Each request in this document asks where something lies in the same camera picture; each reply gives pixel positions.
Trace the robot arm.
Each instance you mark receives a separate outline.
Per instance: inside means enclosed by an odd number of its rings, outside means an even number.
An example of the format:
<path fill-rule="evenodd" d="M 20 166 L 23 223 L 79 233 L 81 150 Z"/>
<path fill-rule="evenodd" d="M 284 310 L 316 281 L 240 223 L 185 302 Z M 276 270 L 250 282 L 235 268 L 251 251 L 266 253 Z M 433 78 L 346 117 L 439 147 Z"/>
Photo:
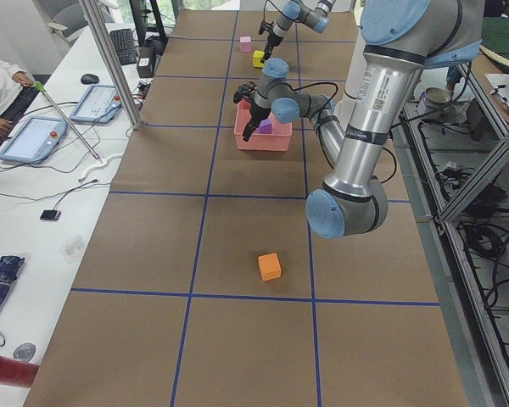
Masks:
<path fill-rule="evenodd" d="M 305 211 L 311 230 L 325 238 L 368 233 L 383 224 L 387 197 L 374 169 L 391 125 L 423 70 L 463 64 L 478 55 L 484 18 L 481 1 L 367 2 L 359 24 L 366 69 L 349 120 L 342 124 L 328 97 L 293 89 L 288 64 L 271 56 L 295 22 L 323 31 L 332 8 L 330 1 L 315 8 L 292 1 L 275 23 L 262 23 L 268 34 L 262 76 L 236 93 L 250 103 L 244 140 L 270 116 L 283 124 L 305 118 L 314 126 L 333 169 L 309 194 Z"/>
<path fill-rule="evenodd" d="M 332 12 L 334 4 L 335 1 L 321 0 L 314 8 L 309 8 L 303 1 L 288 1 L 278 11 L 279 15 L 273 22 L 266 21 L 266 11 L 263 10 L 259 34 L 267 33 L 268 37 L 261 62 L 265 63 L 271 57 L 273 49 L 281 44 L 293 24 L 299 23 L 316 33 L 323 33 L 327 28 L 328 15 Z"/>

